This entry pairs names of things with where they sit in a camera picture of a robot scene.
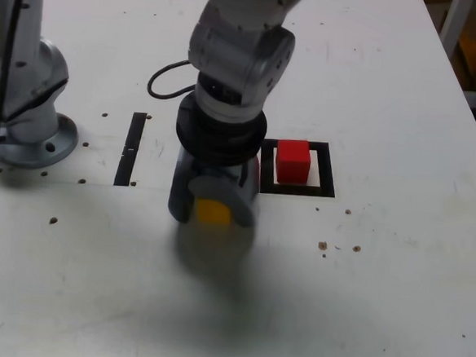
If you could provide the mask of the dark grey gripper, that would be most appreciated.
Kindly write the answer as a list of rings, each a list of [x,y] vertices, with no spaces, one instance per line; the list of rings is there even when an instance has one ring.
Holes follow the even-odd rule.
[[[225,167],[180,152],[167,205],[170,214],[176,221],[187,223],[195,201],[196,216],[203,223],[252,227],[259,174],[257,157],[239,166]]]

